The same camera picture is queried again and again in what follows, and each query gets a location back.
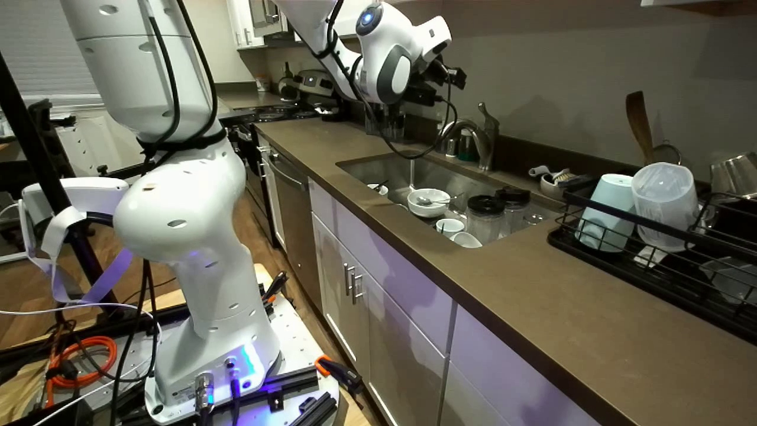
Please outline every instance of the metal bowl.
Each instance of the metal bowl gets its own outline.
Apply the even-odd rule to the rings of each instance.
[[[710,184],[714,193],[729,193],[747,199],[757,198],[757,154],[744,152],[710,165]]]

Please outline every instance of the kitchen sink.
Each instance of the kitchen sink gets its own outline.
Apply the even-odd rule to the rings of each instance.
[[[468,199],[477,195],[493,196],[504,184],[499,181],[481,176],[473,171],[460,168],[454,170],[453,165],[432,157],[406,160],[396,154],[345,161],[337,164],[342,170],[357,178],[364,184],[385,183],[389,189],[386,195],[390,201],[407,206],[407,196],[415,189],[435,188],[443,190],[450,196],[457,196],[450,202],[444,216],[439,218],[419,218],[409,211],[408,215],[418,219],[419,225],[434,226],[442,217],[460,219],[466,223],[465,210]],[[526,209],[527,218],[554,219],[559,214],[546,207],[536,204],[533,200]]]

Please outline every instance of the window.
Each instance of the window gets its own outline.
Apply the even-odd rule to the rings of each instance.
[[[102,103],[60,0],[0,0],[0,52],[27,104]]]

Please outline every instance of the glass jar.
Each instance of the glass jar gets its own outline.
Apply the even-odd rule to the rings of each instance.
[[[505,203],[493,196],[473,196],[468,199],[466,230],[481,244],[489,244],[500,236]]]
[[[497,191],[497,198],[505,205],[502,221],[502,237],[512,235],[525,228],[525,212],[531,202],[531,191],[518,188],[502,188]]]

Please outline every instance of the white bowl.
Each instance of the white bowl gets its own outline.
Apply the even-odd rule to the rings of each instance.
[[[372,190],[375,190],[375,188],[378,186],[377,183],[369,183],[368,187]],[[389,188],[386,187],[386,185],[381,185],[381,188],[378,190],[378,194],[380,196],[386,196],[389,194]]]
[[[481,247],[481,242],[467,232],[456,233],[450,238],[450,240],[454,241],[458,246],[463,246],[466,249],[477,249],[478,247]]]
[[[447,238],[451,238],[464,229],[466,229],[465,224],[457,219],[439,219],[436,221],[436,231],[441,232]]]
[[[430,205],[418,204],[418,197],[425,197],[430,199],[432,203]],[[435,201],[449,201],[450,194],[442,190],[434,190],[432,188],[425,188],[422,190],[412,191],[407,196],[407,207],[410,211],[421,218],[436,218],[442,216],[447,211],[447,203],[435,202]]]

